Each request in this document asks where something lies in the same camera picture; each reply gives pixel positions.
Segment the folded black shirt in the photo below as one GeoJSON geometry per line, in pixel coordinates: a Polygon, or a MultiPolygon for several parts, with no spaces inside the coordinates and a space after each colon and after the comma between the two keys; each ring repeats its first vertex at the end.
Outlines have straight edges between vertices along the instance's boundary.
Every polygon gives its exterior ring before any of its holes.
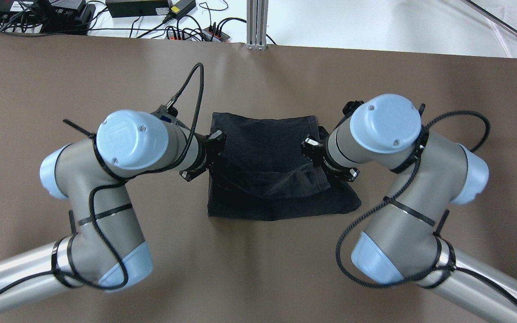
{"type": "Polygon", "coordinates": [[[211,133],[227,135],[210,168],[209,216],[274,221],[345,214],[361,202],[348,183],[327,178],[300,153],[307,135],[324,139],[316,117],[250,119],[213,113],[211,133]]]}

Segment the electrical cable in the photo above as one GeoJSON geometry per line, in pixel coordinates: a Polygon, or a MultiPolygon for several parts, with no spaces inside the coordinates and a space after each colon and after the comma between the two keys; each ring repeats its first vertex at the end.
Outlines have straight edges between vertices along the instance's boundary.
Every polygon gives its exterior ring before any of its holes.
{"type": "Polygon", "coordinates": [[[468,275],[476,278],[477,280],[480,280],[480,282],[483,282],[484,284],[490,286],[490,288],[493,288],[494,290],[496,290],[496,292],[500,293],[502,296],[507,298],[512,304],[514,304],[517,307],[517,298],[515,296],[513,296],[510,292],[505,290],[505,288],[500,286],[500,284],[498,284],[497,282],[491,280],[490,278],[488,278],[478,272],[475,272],[474,270],[470,270],[467,268],[456,267],[456,268],[454,268],[454,270],[463,272],[464,274],[468,274],[468,275]]]}
{"type": "Polygon", "coordinates": [[[205,41],[205,34],[203,34],[202,31],[197,31],[196,29],[191,29],[191,28],[183,28],[183,30],[186,31],[187,34],[189,35],[189,37],[186,37],[183,40],[193,38],[196,41],[205,41]]]}
{"type": "MultiPolygon", "coordinates": [[[[201,110],[201,101],[203,99],[203,90],[204,90],[204,87],[205,87],[205,81],[204,81],[204,78],[205,78],[205,68],[203,67],[202,63],[195,64],[195,66],[193,67],[191,72],[188,74],[187,79],[185,80],[185,82],[183,83],[181,88],[178,90],[178,92],[171,99],[171,100],[173,100],[173,102],[177,101],[179,96],[181,96],[181,94],[183,93],[183,91],[185,90],[187,85],[189,84],[191,78],[193,77],[194,72],[197,69],[201,70],[200,71],[200,76],[201,77],[199,79],[199,94],[197,96],[197,105],[195,107],[195,113],[193,115],[193,122],[192,122],[192,125],[191,125],[191,129],[189,130],[189,136],[188,136],[188,139],[187,139],[187,142],[185,144],[185,147],[184,147],[183,151],[181,151],[181,154],[179,155],[178,159],[176,159],[170,165],[168,165],[166,167],[163,167],[163,168],[159,168],[158,170],[142,172],[141,174],[150,174],[152,172],[163,172],[163,171],[169,170],[171,168],[175,168],[178,165],[180,165],[183,162],[183,160],[185,159],[185,157],[187,156],[188,150],[191,147],[191,143],[193,141],[193,137],[195,136],[195,128],[197,127],[197,121],[199,119],[199,111],[201,110]]],[[[74,279],[74,280],[76,280],[78,282],[81,282],[81,283],[85,284],[85,285],[88,285],[88,286],[90,286],[92,288],[97,288],[97,289],[101,289],[101,290],[113,290],[113,289],[118,289],[118,288],[121,288],[121,287],[125,286],[127,284],[128,280],[129,280],[129,274],[127,272],[127,268],[125,267],[125,264],[123,263],[123,260],[122,260],[121,256],[115,250],[115,248],[113,247],[113,245],[111,244],[109,239],[107,239],[107,237],[105,236],[105,234],[103,233],[103,231],[99,227],[99,224],[97,223],[97,218],[96,218],[96,213],[95,213],[95,194],[97,192],[99,192],[100,190],[104,190],[104,189],[120,188],[121,186],[124,186],[127,183],[127,180],[124,180],[124,181],[119,182],[117,184],[102,185],[102,186],[98,186],[96,188],[93,188],[91,190],[90,194],[89,194],[89,201],[88,201],[89,202],[88,203],[89,214],[90,214],[90,217],[92,219],[92,225],[93,225],[96,233],[99,235],[99,237],[103,241],[103,243],[105,243],[105,245],[107,246],[109,251],[113,254],[115,259],[117,260],[117,263],[119,264],[119,266],[121,266],[121,270],[123,271],[123,282],[121,282],[121,284],[117,284],[115,286],[101,286],[101,285],[95,284],[93,282],[90,282],[88,280],[85,280],[84,278],[82,278],[79,275],[72,274],[70,272],[65,272],[65,271],[62,271],[62,270],[59,269],[59,270],[56,270],[56,271],[51,270],[51,271],[39,272],[37,274],[33,274],[33,275],[30,275],[30,276],[25,276],[23,278],[20,278],[20,279],[16,280],[15,282],[12,282],[11,284],[8,284],[4,288],[1,288],[0,289],[0,295],[3,294],[4,292],[8,291],[9,289],[13,288],[14,286],[17,286],[18,284],[21,284],[23,282],[26,282],[27,280],[31,280],[33,278],[37,278],[37,277],[45,276],[45,275],[59,275],[59,276],[63,276],[63,277],[69,277],[69,278],[72,278],[72,279],[74,279]]]]}
{"type": "Polygon", "coordinates": [[[145,16],[141,17],[141,20],[139,20],[139,23],[137,24],[137,28],[141,27],[141,24],[143,23],[143,20],[145,20],[145,16]]]}
{"type": "Polygon", "coordinates": [[[133,24],[131,24],[131,31],[129,31],[129,38],[131,38],[131,36],[133,35],[133,27],[135,27],[135,22],[139,21],[139,19],[141,19],[141,17],[137,17],[137,19],[135,19],[135,21],[133,21],[133,24]]]}
{"type": "Polygon", "coordinates": [[[164,27],[163,29],[158,29],[156,31],[163,31],[164,33],[153,36],[153,37],[151,37],[151,39],[156,39],[156,38],[163,37],[163,36],[168,39],[169,31],[173,28],[174,28],[173,26],[167,26],[167,27],[164,27]]]}
{"type": "Polygon", "coordinates": [[[98,0],[89,0],[87,3],[88,3],[88,4],[102,4],[103,6],[107,6],[107,5],[105,4],[105,2],[103,2],[103,1],[98,1],[98,0]]]}
{"type": "Polygon", "coordinates": [[[432,127],[437,122],[439,122],[443,119],[446,119],[448,117],[461,116],[461,115],[462,116],[469,115],[469,116],[477,117],[477,118],[481,119],[482,121],[484,121],[484,126],[486,126],[486,130],[484,131],[484,135],[482,136],[482,139],[480,139],[480,141],[474,146],[474,148],[470,149],[470,151],[473,153],[476,150],[478,150],[480,147],[482,147],[482,145],[486,142],[486,139],[488,139],[488,136],[490,135],[490,121],[482,113],[476,112],[476,111],[470,111],[470,110],[458,110],[458,111],[448,112],[441,116],[437,116],[435,119],[430,121],[426,125],[426,127],[428,129],[430,129],[430,127],[432,127]]]}
{"type": "Polygon", "coordinates": [[[228,9],[228,2],[226,2],[226,0],[221,0],[222,2],[224,2],[224,4],[226,4],[226,7],[223,8],[223,9],[212,9],[212,8],[209,8],[209,4],[205,1],[205,2],[201,2],[199,4],[199,7],[205,9],[205,10],[209,10],[209,11],[214,11],[214,12],[223,12],[224,10],[227,10],[228,9]]]}
{"type": "MultiPolygon", "coordinates": [[[[42,33],[42,34],[37,34],[37,35],[21,35],[21,34],[14,34],[14,33],[9,33],[9,32],[6,32],[6,31],[0,31],[0,33],[2,34],[5,34],[5,35],[11,35],[11,36],[14,36],[14,37],[47,37],[49,35],[65,35],[65,32],[68,32],[68,31],[129,31],[131,30],[130,28],[94,28],[94,29],[68,29],[66,31],[58,31],[58,32],[52,32],[52,33],[42,33]]],[[[152,31],[165,31],[166,29],[140,29],[140,28],[135,28],[136,31],[149,31],[149,32],[152,32],[152,31]]]]}
{"type": "MultiPolygon", "coordinates": [[[[236,20],[236,21],[240,21],[240,22],[244,22],[246,24],[246,20],[242,19],[242,18],[237,18],[237,17],[228,17],[228,18],[225,18],[221,21],[219,21],[219,24],[217,25],[217,28],[219,30],[219,35],[222,35],[222,29],[224,27],[224,25],[228,22],[228,21],[231,21],[231,20],[236,20]]],[[[270,41],[273,43],[273,45],[277,45],[277,43],[275,43],[275,41],[268,35],[267,35],[267,38],[270,39],[270,41]]]]}
{"type": "Polygon", "coordinates": [[[93,18],[91,18],[88,22],[84,22],[82,24],[78,24],[78,25],[72,25],[72,27],[81,27],[81,26],[85,26],[85,25],[88,25],[88,24],[91,24],[92,21],[95,20],[95,23],[93,24],[93,26],[91,26],[90,28],[92,29],[93,27],[95,27],[95,25],[97,24],[97,20],[99,18],[99,16],[102,14],[102,13],[105,13],[105,12],[108,12],[109,11],[109,8],[105,7],[103,9],[101,9],[100,12],[97,12],[97,15],[95,15],[93,18]]]}
{"type": "Polygon", "coordinates": [[[148,29],[146,32],[142,33],[140,36],[138,36],[137,38],[142,38],[144,35],[148,35],[150,33],[152,33],[153,31],[156,31],[159,27],[163,26],[164,24],[166,24],[167,22],[169,22],[171,19],[173,18],[172,15],[170,14],[167,14],[165,16],[165,18],[162,20],[162,22],[158,25],[156,25],[155,27],[153,27],[152,29],[148,29]]]}
{"type": "Polygon", "coordinates": [[[201,25],[199,24],[199,22],[198,22],[195,18],[193,18],[193,16],[191,16],[191,15],[189,15],[189,14],[186,14],[186,15],[184,15],[184,16],[182,16],[182,17],[180,17],[180,18],[177,20],[177,29],[179,29],[179,21],[180,21],[181,19],[183,19],[184,17],[189,17],[189,18],[191,18],[191,20],[193,20],[193,21],[195,22],[195,24],[197,24],[197,27],[199,27],[199,30],[201,31],[201,35],[203,35],[203,29],[201,28],[201,25]]]}
{"type": "Polygon", "coordinates": [[[8,29],[8,27],[10,25],[15,23],[16,19],[23,17],[23,14],[26,13],[27,11],[31,10],[31,7],[33,7],[33,6],[35,6],[35,4],[32,4],[31,6],[27,6],[27,8],[25,8],[25,9],[21,10],[20,12],[14,14],[13,16],[11,16],[9,18],[9,21],[7,22],[7,24],[5,24],[5,25],[0,27],[0,31],[5,31],[6,29],[8,29]]]}

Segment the black cable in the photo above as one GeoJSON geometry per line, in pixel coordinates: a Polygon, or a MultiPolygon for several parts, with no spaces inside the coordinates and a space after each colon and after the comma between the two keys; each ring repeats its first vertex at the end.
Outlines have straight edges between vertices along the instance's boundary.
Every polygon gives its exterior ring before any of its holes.
{"type": "Polygon", "coordinates": [[[101,286],[101,285],[95,284],[93,282],[90,282],[90,281],[82,278],[81,276],[68,273],[69,277],[73,276],[72,278],[74,278],[75,280],[82,282],[85,285],[88,285],[92,288],[97,288],[97,289],[101,289],[101,290],[114,290],[114,289],[122,288],[123,286],[125,286],[127,284],[127,282],[129,282],[129,273],[127,272],[127,267],[123,263],[123,258],[121,258],[121,256],[117,252],[117,250],[115,250],[115,247],[113,247],[113,244],[111,244],[109,239],[107,239],[107,237],[103,233],[103,230],[101,230],[101,228],[99,227],[99,223],[97,223],[97,216],[95,213],[95,194],[97,192],[99,192],[100,190],[106,190],[109,188],[120,188],[121,186],[124,186],[126,183],[127,182],[125,181],[125,182],[119,182],[117,184],[98,186],[96,188],[93,188],[91,190],[91,192],[89,193],[88,207],[89,207],[89,215],[91,216],[91,219],[92,219],[93,228],[95,229],[97,235],[99,235],[99,237],[101,238],[101,241],[103,241],[103,243],[107,246],[107,248],[109,249],[111,254],[115,257],[115,259],[117,260],[117,263],[119,264],[119,266],[121,267],[121,270],[123,271],[123,281],[120,284],[117,284],[114,286],[101,286]]]}
{"type": "Polygon", "coordinates": [[[490,286],[490,288],[493,288],[496,292],[500,293],[502,296],[504,296],[506,299],[508,299],[512,304],[514,304],[514,306],[517,307],[517,298],[515,298],[512,294],[510,294],[507,290],[505,290],[505,288],[500,286],[500,284],[498,284],[497,282],[491,280],[490,278],[488,278],[478,272],[470,270],[470,269],[456,267],[456,268],[454,268],[454,270],[461,271],[465,274],[468,274],[468,275],[476,278],[477,280],[480,280],[484,284],[490,286]]]}
{"type": "Polygon", "coordinates": [[[199,30],[201,30],[201,31],[203,30],[203,29],[201,28],[201,25],[199,24],[199,22],[198,22],[195,18],[193,18],[193,16],[191,16],[191,15],[189,15],[189,14],[186,14],[186,15],[184,15],[184,16],[182,16],[182,17],[180,17],[180,18],[177,20],[177,29],[179,28],[179,21],[180,21],[181,19],[183,19],[184,17],[189,17],[189,18],[191,18],[191,19],[195,22],[195,24],[197,24],[197,27],[199,27],[199,30]]]}
{"type": "MultiPolygon", "coordinates": [[[[38,34],[38,35],[20,35],[20,34],[14,34],[14,33],[9,33],[7,31],[0,31],[0,33],[2,34],[5,34],[5,35],[12,35],[14,37],[47,37],[49,35],[65,35],[66,32],[68,31],[129,31],[131,30],[130,28],[94,28],[94,29],[69,29],[69,30],[66,30],[66,31],[58,31],[58,32],[52,32],[52,33],[42,33],[42,34],[38,34]]],[[[152,31],[164,31],[166,29],[140,29],[140,28],[135,28],[136,31],[149,31],[149,32],[152,32],[152,31]]]]}
{"type": "Polygon", "coordinates": [[[429,129],[430,127],[435,125],[437,122],[441,121],[442,119],[445,119],[447,117],[460,116],[460,115],[475,116],[475,117],[481,119],[482,121],[484,121],[484,125],[486,126],[486,130],[484,131],[484,135],[482,136],[482,139],[480,139],[480,141],[474,146],[474,148],[470,149],[470,151],[473,153],[476,150],[478,150],[478,148],[482,147],[482,145],[486,142],[486,139],[488,139],[488,136],[490,135],[490,121],[482,113],[476,112],[476,111],[470,111],[470,110],[458,110],[458,111],[448,112],[448,113],[438,116],[435,119],[433,119],[432,121],[430,121],[426,125],[426,127],[429,129]]]}
{"type": "Polygon", "coordinates": [[[201,2],[199,4],[199,7],[205,9],[205,10],[209,10],[209,11],[213,11],[213,12],[223,12],[224,10],[227,10],[228,9],[228,2],[226,2],[226,0],[221,0],[222,2],[224,2],[224,4],[226,4],[226,7],[224,7],[223,9],[212,9],[212,8],[209,8],[209,4],[205,1],[205,2],[201,2]]]}
{"type": "Polygon", "coordinates": [[[141,19],[141,17],[137,17],[137,19],[135,19],[135,21],[133,21],[133,24],[131,24],[131,31],[129,31],[129,38],[131,38],[131,35],[133,35],[133,27],[135,27],[135,22],[139,21],[139,19],[141,19]]]}
{"type": "Polygon", "coordinates": [[[93,4],[102,4],[103,6],[107,6],[107,5],[105,4],[105,2],[103,2],[103,1],[97,1],[97,0],[89,0],[87,3],[88,3],[88,4],[91,4],[91,3],[93,3],[93,4]]]}
{"type": "Polygon", "coordinates": [[[166,24],[167,22],[169,22],[172,18],[173,18],[173,16],[171,14],[167,14],[160,24],[158,24],[155,27],[153,27],[152,29],[149,29],[146,32],[142,33],[137,38],[142,38],[144,35],[148,35],[148,34],[152,33],[153,31],[156,31],[159,27],[161,27],[164,24],[166,24]]]}
{"type": "MultiPolygon", "coordinates": [[[[222,29],[224,27],[224,25],[228,22],[228,21],[231,21],[231,20],[236,20],[236,21],[240,21],[240,22],[244,22],[246,24],[246,20],[242,19],[242,18],[237,18],[237,17],[228,17],[228,18],[225,18],[223,20],[221,20],[217,26],[217,28],[219,29],[219,35],[222,34],[222,29]]],[[[267,38],[270,39],[270,41],[273,43],[273,45],[276,45],[275,41],[268,35],[267,35],[267,38]]]]}
{"type": "Polygon", "coordinates": [[[18,18],[21,18],[23,16],[24,13],[26,13],[27,11],[31,10],[31,7],[35,6],[35,4],[32,4],[31,6],[28,6],[27,8],[21,10],[20,12],[14,14],[13,16],[11,16],[9,18],[9,21],[7,22],[7,24],[5,24],[4,26],[1,26],[0,27],[0,31],[5,31],[6,29],[8,29],[8,27],[10,25],[12,25],[13,23],[15,23],[15,21],[18,19],[18,18]]]}
{"type": "Polygon", "coordinates": [[[202,31],[197,31],[196,29],[191,29],[191,28],[183,28],[183,30],[186,31],[187,34],[189,35],[189,37],[186,37],[183,40],[188,40],[189,38],[193,38],[196,41],[205,41],[205,34],[203,34],[202,31]]]}
{"type": "Polygon", "coordinates": [[[92,29],[93,27],[95,27],[95,25],[97,24],[97,20],[99,18],[99,16],[102,14],[102,13],[105,13],[105,12],[108,12],[109,11],[109,8],[105,7],[103,9],[101,9],[100,12],[97,12],[97,14],[92,18],[90,19],[88,22],[84,22],[82,24],[78,24],[78,25],[72,25],[72,27],[81,27],[81,26],[86,26],[88,24],[90,24],[92,21],[95,20],[95,23],[93,24],[93,26],[91,26],[90,28],[92,29]]]}
{"type": "Polygon", "coordinates": [[[12,282],[11,284],[5,286],[4,288],[0,289],[0,295],[5,293],[6,291],[10,290],[11,288],[14,288],[15,286],[23,283],[23,282],[26,282],[27,280],[30,280],[30,279],[33,279],[33,278],[37,278],[37,277],[41,277],[41,276],[45,276],[45,275],[52,275],[53,274],[53,271],[49,270],[49,271],[44,271],[44,272],[39,272],[37,274],[34,274],[34,275],[30,275],[30,276],[25,276],[21,279],[18,279],[16,280],[15,282],[12,282]]]}
{"type": "Polygon", "coordinates": [[[213,24],[213,19],[211,18],[211,10],[207,9],[207,12],[209,13],[209,27],[213,24]]]}
{"type": "Polygon", "coordinates": [[[179,96],[181,96],[181,94],[183,94],[183,91],[185,90],[185,88],[187,87],[189,82],[191,81],[191,78],[193,77],[193,74],[195,73],[195,71],[197,71],[197,69],[201,70],[199,72],[199,75],[200,75],[200,77],[199,77],[199,94],[197,96],[197,104],[195,105],[195,113],[193,115],[193,122],[191,124],[191,129],[189,131],[189,135],[187,138],[187,143],[185,145],[185,148],[179,155],[179,158],[177,160],[175,160],[173,163],[171,163],[170,165],[163,167],[163,168],[159,168],[157,170],[145,171],[145,172],[142,172],[140,175],[164,172],[164,171],[170,170],[172,168],[175,168],[178,165],[180,165],[183,162],[183,160],[185,159],[185,157],[187,156],[188,149],[191,147],[193,137],[195,136],[195,129],[197,128],[197,122],[199,120],[199,111],[201,110],[201,101],[203,100],[203,90],[205,89],[205,68],[203,67],[202,63],[195,64],[195,66],[193,67],[191,72],[188,74],[187,79],[183,83],[183,86],[181,86],[181,88],[177,91],[177,93],[171,98],[171,100],[173,100],[174,102],[177,101],[179,96]]]}
{"type": "Polygon", "coordinates": [[[25,27],[25,24],[27,21],[25,20],[25,16],[21,16],[20,24],[21,24],[21,32],[24,33],[27,31],[27,28],[25,27]]]}
{"type": "Polygon", "coordinates": [[[166,39],[171,39],[170,33],[173,33],[173,39],[177,39],[177,29],[174,26],[166,27],[165,37],[166,39]]]}

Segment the black power supply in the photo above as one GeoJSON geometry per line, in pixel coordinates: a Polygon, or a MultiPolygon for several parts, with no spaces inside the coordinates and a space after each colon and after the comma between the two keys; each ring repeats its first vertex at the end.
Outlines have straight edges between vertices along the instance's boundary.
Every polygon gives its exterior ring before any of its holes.
{"type": "Polygon", "coordinates": [[[106,0],[113,18],[139,16],[165,16],[169,13],[170,0],[106,0]]]}
{"type": "Polygon", "coordinates": [[[176,20],[180,20],[193,8],[195,8],[195,0],[179,0],[171,7],[171,13],[174,14],[176,20]]]}
{"type": "Polygon", "coordinates": [[[14,22],[37,23],[44,17],[42,33],[61,32],[86,35],[86,29],[95,13],[94,4],[85,0],[0,0],[0,23],[4,24],[17,14],[14,22]]]}

